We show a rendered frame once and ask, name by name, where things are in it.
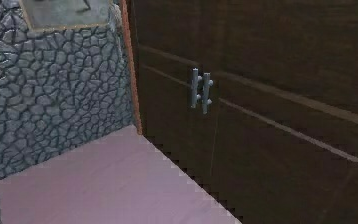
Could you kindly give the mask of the gold framed wall picture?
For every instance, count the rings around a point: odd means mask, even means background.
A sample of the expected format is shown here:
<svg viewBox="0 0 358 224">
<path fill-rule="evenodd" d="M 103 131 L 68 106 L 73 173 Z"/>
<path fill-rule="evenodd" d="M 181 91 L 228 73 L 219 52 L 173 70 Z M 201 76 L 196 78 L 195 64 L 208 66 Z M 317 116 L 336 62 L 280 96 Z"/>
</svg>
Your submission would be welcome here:
<svg viewBox="0 0 358 224">
<path fill-rule="evenodd" d="M 32 30 L 65 30 L 105 26 L 110 0 L 19 0 Z"/>
</svg>

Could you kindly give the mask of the dark brown wooden cupboard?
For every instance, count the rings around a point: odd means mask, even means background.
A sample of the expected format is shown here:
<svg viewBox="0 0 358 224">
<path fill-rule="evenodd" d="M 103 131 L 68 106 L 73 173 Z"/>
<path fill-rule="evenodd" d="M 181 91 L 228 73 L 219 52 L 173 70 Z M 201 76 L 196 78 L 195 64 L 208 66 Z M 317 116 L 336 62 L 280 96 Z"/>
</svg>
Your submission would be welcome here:
<svg viewBox="0 0 358 224">
<path fill-rule="evenodd" d="M 122 3 L 154 146 L 241 224 L 358 224 L 358 0 Z"/>
</svg>

